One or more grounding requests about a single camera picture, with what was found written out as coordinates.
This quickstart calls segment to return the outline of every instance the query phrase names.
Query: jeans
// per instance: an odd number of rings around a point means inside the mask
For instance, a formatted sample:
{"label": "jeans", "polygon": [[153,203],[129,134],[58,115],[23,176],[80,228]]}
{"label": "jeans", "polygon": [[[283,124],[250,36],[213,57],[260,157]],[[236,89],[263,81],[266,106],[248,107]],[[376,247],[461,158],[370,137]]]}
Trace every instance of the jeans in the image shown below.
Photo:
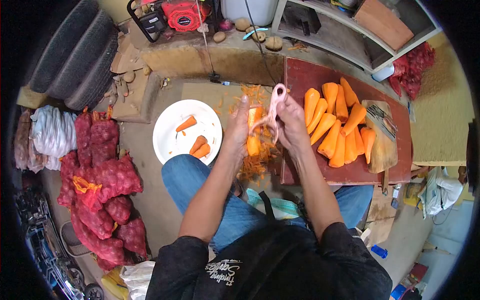
{"label": "jeans", "polygon": [[[209,174],[210,168],[189,154],[175,156],[163,166],[163,183],[182,215]],[[221,252],[246,233],[264,227],[268,223],[265,214],[235,196],[233,191],[232,187],[225,201],[220,226],[210,241],[210,247],[215,253]],[[372,185],[343,186],[335,192],[340,213],[347,228],[354,228],[357,225],[372,196]],[[301,217],[288,219],[285,223],[306,228]]]}

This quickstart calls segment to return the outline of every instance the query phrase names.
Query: peeled carrot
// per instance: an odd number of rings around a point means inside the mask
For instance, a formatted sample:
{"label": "peeled carrot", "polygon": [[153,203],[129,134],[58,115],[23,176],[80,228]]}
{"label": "peeled carrot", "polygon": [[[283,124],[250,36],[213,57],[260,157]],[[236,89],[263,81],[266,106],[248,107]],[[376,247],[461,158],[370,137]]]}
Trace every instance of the peeled carrot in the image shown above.
{"label": "peeled carrot", "polygon": [[327,136],[324,138],[320,146],[318,146],[318,153],[327,158],[333,157],[333,154],[335,153],[336,140],[338,134],[340,133],[341,127],[342,122],[340,122],[340,120],[335,120],[335,124],[333,124],[332,128],[330,128],[330,131],[328,132]]}
{"label": "peeled carrot", "polygon": [[318,99],[320,99],[320,93],[314,88],[309,88],[308,91],[305,93],[305,105],[303,106],[303,109],[305,110],[306,126],[308,126],[308,124],[310,124],[310,122],[312,121]]}
{"label": "peeled carrot", "polygon": [[322,118],[326,110],[327,100],[323,98],[318,99],[317,106],[315,107],[315,112],[313,113],[312,121],[307,126],[308,134],[312,133],[315,127],[317,127],[318,122],[320,122],[320,119]]}
{"label": "peeled carrot", "polygon": [[336,95],[336,118],[344,124],[348,120],[348,110],[347,110],[347,104],[345,103],[345,95],[343,92],[343,87],[339,84],[338,85],[338,93]]}
{"label": "peeled carrot", "polygon": [[345,78],[340,78],[340,84],[343,87],[345,102],[348,107],[352,107],[355,103],[360,103],[357,94],[355,94]]}
{"label": "peeled carrot", "polygon": [[[248,128],[251,128],[262,117],[263,107],[252,108],[248,112]],[[260,153],[260,139],[258,134],[260,133],[260,127],[256,128],[253,136],[247,137],[247,151],[249,156],[257,156]]]}
{"label": "peeled carrot", "polygon": [[336,139],[335,152],[328,161],[328,165],[332,168],[339,168],[345,164],[345,136],[338,133]]}
{"label": "peeled carrot", "polygon": [[200,149],[198,149],[197,151],[195,151],[195,153],[193,154],[194,157],[196,158],[201,158],[207,154],[210,153],[210,145],[209,144],[203,144]]}
{"label": "peeled carrot", "polygon": [[342,129],[343,136],[347,136],[352,132],[360,121],[367,115],[367,109],[360,103],[355,103],[350,112],[350,117]]}
{"label": "peeled carrot", "polygon": [[357,159],[357,145],[355,144],[355,131],[350,132],[345,137],[345,164],[355,161]]}
{"label": "peeled carrot", "polygon": [[376,133],[375,130],[363,127],[360,130],[360,135],[363,140],[363,146],[365,147],[365,159],[367,164],[370,163],[370,155],[372,154],[373,142],[375,142]]}
{"label": "peeled carrot", "polygon": [[189,154],[192,155],[195,153],[195,151],[197,151],[198,149],[200,149],[200,147],[203,145],[203,144],[206,144],[208,141],[207,139],[203,136],[203,135],[199,135],[196,139],[196,141],[193,143],[193,146],[192,148],[190,149],[190,152]]}
{"label": "peeled carrot", "polygon": [[357,146],[357,155],[362,155],[365,153],[365,147],[363,146],[363,140],[361,139],[358,126],[355,126],[355,129],[353,131],[355,133],[355,145]]}
{"label": "peeled carrot", "polygon": [[327,112],[331,114],[333,113],[333,109],[335,107],[336,95],[338,93],[338,85],[333,82],[325,83],[322,85],[322,93],[327,100]]}
{"label": "peeled carrot", "polygon": [[184,129],[192,127],[197,123],[197,120],[193,116],[190,116],[185,122],[183,122],[179,127],[177,127],[177,132],[181,132]]}
{"label": "peeled carrot", "polygon": [[316,143],[322,135],[327,132],[330,127],[332,127],[335,123],[336,117],[329,113],[324,113],[320,122],[318,122],[317,129],[313,132],[312,136],[310,137],[310,145]]}

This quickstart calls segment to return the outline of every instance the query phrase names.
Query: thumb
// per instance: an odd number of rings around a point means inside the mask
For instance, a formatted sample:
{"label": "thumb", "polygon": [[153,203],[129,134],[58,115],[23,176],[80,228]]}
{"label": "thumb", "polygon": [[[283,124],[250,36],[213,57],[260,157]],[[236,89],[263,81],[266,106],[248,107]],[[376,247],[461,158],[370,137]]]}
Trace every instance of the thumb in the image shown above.
{"label": "thumb", "polygon": [[279,102],[276,105],[276,114],[285,124],[291,124],[294,120],[292,114],[288,111],[284,102]]}
{"label": "thumb", "polygon": [[248,99],[247,95],[243,95],[240,98],[241,102],[239,104],[239,111],[237,114],[237,117],[241,118],[247,118],[248,117],[248,111],[250,110],[250,101]]}

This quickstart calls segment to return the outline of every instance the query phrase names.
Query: wooden cutting board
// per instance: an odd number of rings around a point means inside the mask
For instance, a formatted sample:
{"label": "wooden cutting board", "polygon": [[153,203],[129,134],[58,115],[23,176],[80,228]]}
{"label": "wooden cutting board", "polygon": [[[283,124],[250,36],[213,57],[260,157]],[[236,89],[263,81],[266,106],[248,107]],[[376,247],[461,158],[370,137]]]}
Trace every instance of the wooden cutting board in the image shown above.
{"label": "wooden cutting board", "polygon": [[378,0],[365,0],[353,19],[366,27],[394,50],[400,49],[412,37],[412,31]]}
{"label": "wooden cutting board", "polygon": [[[390,117],[392,116],[390,106],[384,101],[363,100],[361,104],[364,107],[376,104],[387,115]],[[388,170],[398,163],[396,140],[395,142],[390,140],[368,117],[366,117],[366,122],[367,127],[372,128],[376,133],[376,138],[375,142],[373,143],[372,154],[370,157],[370,164],[368,165],[368,171],[370,173],[380,173]]]}

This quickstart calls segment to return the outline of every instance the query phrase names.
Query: black t-shirt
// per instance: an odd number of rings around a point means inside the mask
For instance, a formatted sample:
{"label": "black t-shirt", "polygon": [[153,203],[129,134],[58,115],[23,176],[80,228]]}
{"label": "black t-shirt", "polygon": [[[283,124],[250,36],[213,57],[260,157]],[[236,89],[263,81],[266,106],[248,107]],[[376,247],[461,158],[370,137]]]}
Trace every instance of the black t-shirt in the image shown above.
{"label": "black t-shirt", "polygon": [[345,224],[331,224],[320,243],[302,227],[272,224],[237,239],[210,262],[198,238],[162,247],[146,300],[371,300],[389,299],[391,289],[388,273]]}

